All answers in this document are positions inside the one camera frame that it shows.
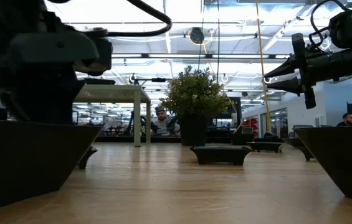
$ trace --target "black pot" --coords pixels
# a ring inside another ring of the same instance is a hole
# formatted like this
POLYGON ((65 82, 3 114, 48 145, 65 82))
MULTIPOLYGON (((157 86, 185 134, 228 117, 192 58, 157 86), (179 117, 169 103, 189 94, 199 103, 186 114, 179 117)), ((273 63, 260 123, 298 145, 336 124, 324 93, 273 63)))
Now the black pot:
POLYGON ((206 118, 181 118, 180 131, 183 146, 204 146, 207 134, 206 118))

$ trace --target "person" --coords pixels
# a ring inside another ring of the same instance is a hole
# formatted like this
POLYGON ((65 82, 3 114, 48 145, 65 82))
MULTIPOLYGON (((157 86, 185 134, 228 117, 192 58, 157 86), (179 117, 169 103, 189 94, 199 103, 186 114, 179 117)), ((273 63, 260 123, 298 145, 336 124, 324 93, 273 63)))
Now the person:
POLYGON ((343 121, 336 125, 336 127, 352 127, 352 113, 345 113, 343 121))
POLYGON ((154 122, 154 125, 157 126, 156 131, 152 131, 152 135, 159 136, 170 136, 173 132, 174 134, 179 134, 180 125, 174 123, 174 127, 171 124, 171 119, 166 115, 166 111, 161 106, 155 108, 156 115, 158 120, 154 122))

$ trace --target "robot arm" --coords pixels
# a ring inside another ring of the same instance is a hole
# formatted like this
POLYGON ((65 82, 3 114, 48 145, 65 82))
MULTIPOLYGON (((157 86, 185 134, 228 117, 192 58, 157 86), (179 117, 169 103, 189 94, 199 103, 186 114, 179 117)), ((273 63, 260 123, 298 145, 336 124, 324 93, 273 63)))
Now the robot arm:
POLYGON ((75 70, 101 75, 111 69, 106 37, 159 35, 172 26, 143 1, 128 1, 166 26, 141 33, 79 32, 47 11, 43 0, 0 0, 0 99, 7 110, 19 121, 72 124, 72 102, 84 86, 75 70))
POLYGON ((306 47, 302 34, 292 35, 295 54, 291 54, 284 64, 264 76, 268 81, 269 78, 293 73, 296 68, 299 69, 301 79, 295 77, 291 80, 267 84, 267 87, 296 93, 298 96, 304 93, 307 109, 316 106, 312 86, 317 82, 331 79, 337 81, 340 77, 352 75, 352 10, 345 8, 337 0, 325 0, 314 8, 311 22, 315 30, 315 33, 309 35, 312 44, 306 47), (329 1, 337 3, 345 11, 331 18, 328 27, 318 30, 313 23, 313 14, 322 4, 329 1), (345 50, 336 53, 323 52, 319 46, 323 41, 321 32, 325 30, 330 31, 334 45, 345 50), (314 43, 312 35, 319 35, 320 42, 314 43))

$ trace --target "desk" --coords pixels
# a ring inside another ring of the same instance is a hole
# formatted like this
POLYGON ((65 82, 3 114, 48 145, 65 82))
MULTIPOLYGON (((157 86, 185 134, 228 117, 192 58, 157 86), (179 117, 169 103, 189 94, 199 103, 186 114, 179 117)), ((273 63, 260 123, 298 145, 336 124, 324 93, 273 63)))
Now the desk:
POLYGON ((133 103, 134 146, 141 146, 141 109, 146 103, 146 143, 151 142, 151 99, 137 85, 85 85, 76 96, 75 103, 133 103))

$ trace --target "ceiling light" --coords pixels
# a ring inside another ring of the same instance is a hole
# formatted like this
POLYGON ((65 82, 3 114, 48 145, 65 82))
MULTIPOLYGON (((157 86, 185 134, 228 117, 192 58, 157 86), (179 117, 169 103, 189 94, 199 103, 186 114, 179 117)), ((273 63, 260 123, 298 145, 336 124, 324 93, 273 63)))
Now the ceiling light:
POLYGON ((221 77, 221 81, 223 81, 223 82, 228 81, 228 77, 227 77, 226 74, 224 74, 224 75, 221 77))
POLYGON ((287 59, 287 58, 289 58, 289 55, 276 55, 275 58, 276 59, 287 59))
POLYGON ((189 33, 189 38, 195 44, 202 44, 205 36, 200 27, 193 27, 192 31, 189 33))
POLYGON ((263 105, 262 103, 241 103, 241 105, 263 105))
POLYGON ((114 107, 116 107, 116 105, 113 104, 113 103, 107 103, 106 106, 109 107, 109 108, 114 108, 114 107))
POLYGON ((140 54, 113 54, 112 58, 140 58, 140 54))
POLYGON ((237 55, 237 54, 220 54, 213 55, 214 58, 260 58, 260 55, 237 55))
POLYGON ((86 106, 86 105, 77 105, 76 107, 81 108, 81 109, 88 109, 88 106, 86 106))
POLYGON ((149 54, 149 58, 199 58, 200 55, 190 54, 149 54))

